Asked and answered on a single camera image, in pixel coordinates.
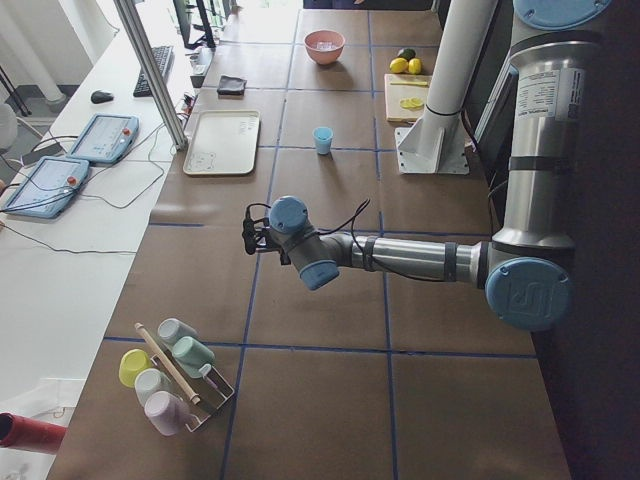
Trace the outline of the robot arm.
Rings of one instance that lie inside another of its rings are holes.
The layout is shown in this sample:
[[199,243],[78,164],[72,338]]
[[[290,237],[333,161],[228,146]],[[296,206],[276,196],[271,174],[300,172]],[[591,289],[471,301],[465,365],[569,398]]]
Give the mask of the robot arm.
[[502,228],[475,245],[358,237],[318,231],[298,198],[276,200],[262,228],[244,224],[247,242],[263,242],[315,290],[341,267],[431,282],[469,282],[505,323],[542,331],[570,310],[564,196],[585,99],[590,60],[603,43],[609,1],[517,1],[508,68],[517,74],[511,155]]

